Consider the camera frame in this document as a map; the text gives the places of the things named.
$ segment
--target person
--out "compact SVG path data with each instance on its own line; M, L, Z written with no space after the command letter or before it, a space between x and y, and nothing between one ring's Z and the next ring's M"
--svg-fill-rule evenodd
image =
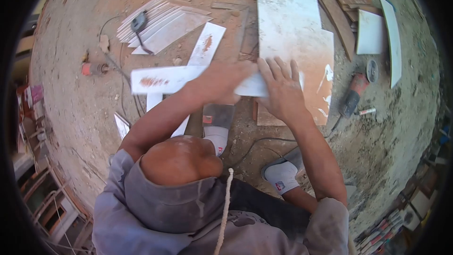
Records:
M234 90L258 70L269 92L258 102L290 128L303 158L262 171L284 201L226 179L218 157L239 100ZM205 138L170 138L203 106ZM303 166L316 197L295 179ZM305 107L296 62L212 63L124 137L96 198L92 239L99 254L347 254L346 205L342 173Z

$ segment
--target concrete floor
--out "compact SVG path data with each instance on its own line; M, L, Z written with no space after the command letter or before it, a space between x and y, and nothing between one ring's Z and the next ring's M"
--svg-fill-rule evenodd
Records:
M86 77L80 73L81 59L88 49L91 62L104 62L97 44L104 23L116 15L128 15L150 0L48 0L36 32L32 55L31 84L44 86L46 115L53 127L48 144L50 156L61 165L71 187L92 211L95 197L104 187L108 174L107 159L121 142L114 122L118 111L130 122L139 115L130 90L122 77L110 71L102 77ZM246 28L257 31L256 0L192 0L193 5L212 12L213 23L227 31L215 60L255 60L239 54L235 36L241 18L227 10L210 9L212 1L247 4L250 7ZM363 71L369 58L380 66L380 78L364 93L359 109L376 107L377 113L343 122L327 139L342 169L346 184L357 186L350 201L350 230L360 234L390 205L407 179L414 173L423 150L431 139L439 106L439 55L426 20L412 0L389 0L396 9L403 57L402 79L390 89L386 73L389 54L356 55L350 62L325 12L320 8L323 28L335 33L334 87L330 115L324 135L338 118L338 104L354 71ZM380 7L379 0L373 0ZM103 33L110 37L111 55L121 62L123 70L172 65L180 57L187 63L202 27L174 42L156 56L130 55L116 39L116 29L125 16L109 21ZM145 108L145 97L140 97ZM225 167L236 163L252 142L262 137L292 138L287 127L256 126L252 120L253 102L242 98L237 104L228 147L222 155ZM201 112L191 115L188 134L201 136ZM291 142L262 141L235 170L244 181L260 190L276 195L260 177L261 167L295 147ZM308 178L299 182L313 193Z

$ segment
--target angle grinder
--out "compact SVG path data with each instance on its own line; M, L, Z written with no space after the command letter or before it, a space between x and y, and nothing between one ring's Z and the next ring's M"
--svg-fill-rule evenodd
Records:
M379 77L379 69L376 61L368 60L366 64L366 74L355 73L351 84L349 85L348 93L344 99L343 105L340 107L340 118L332 127L331 133L338 127L343 118L349 119L357 108L360 101L360 96L365 91L370 83L375 83Z

